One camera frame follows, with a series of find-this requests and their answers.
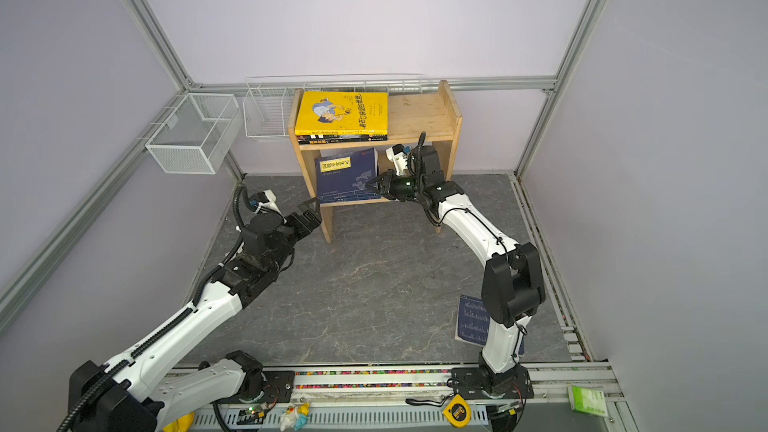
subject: white mesh basket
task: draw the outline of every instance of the white mesh basket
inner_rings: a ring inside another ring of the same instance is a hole
[[[235,96],[189,93],[147,142],[169,174],[215,174],[242,126]]]
[[[288,139],[288,119],[297,89],[327,92],[421,93],[421,77],[393,76],[285,76],[246,79],[243,102],[245,135],[253,140]]]

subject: tape measure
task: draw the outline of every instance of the tape measure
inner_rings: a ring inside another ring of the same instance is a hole
[[[467,401],[458,394],[456,394],[453,400],[448,403],[448,406],[442,410],[442,414],[446,416],[448,422],[450,422],[453,427],[464,427],[466,424],[469,424],[470,412]]]

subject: wooden bookshelf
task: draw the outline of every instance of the wooden bookshelf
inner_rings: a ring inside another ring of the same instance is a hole
[[[376,147],[379,150],[379,172],[394,168],[383,149],[394,144],[414,144],[422,131],[427,132],[427,141],[431,142],[440,157],[440,165],[446,174],[446,180],[451,179],[453,165],[456,161],[458,138],[462,131],[462,113],[458,109],[451,87],[447,81],[441,81],[437,93],[411,94],[389,97],[389,139],[375,142],[342,142],[336,144],[311,144],[301,146],[296,138],[296,116],[304,91],[297,90],[293,95],[290,118],[288,119],[288,136],[299,160],[299,167],[304,176],[306,187],[312,197],[316,196],[317,177],[315,159],[321,157],[324,149],[349,149]],[[334,202],[322,204],[322,234],[328,243],[332,241],[333,209],[342,206],[357,206],[390,202],[385,198],[357,200],[354,202]]]

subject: wire basket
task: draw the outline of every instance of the wire basket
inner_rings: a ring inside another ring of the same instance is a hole
[[[234,95],[188,93],[147,150],[168,174],[215,174],[242,124]]]
[[[246,84],[245,135],[257,141],[288,139],[288,119],[297,89],[388,94],[423,92],[421,77],[413,74],[257,77],[246,79]]]

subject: shelf leg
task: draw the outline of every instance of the shelf leg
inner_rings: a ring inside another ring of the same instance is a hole
[[[326,242],[331,244],[333,240],[333,207],[320,207],[320,215],[322,216],[322,234],[326,237]]]

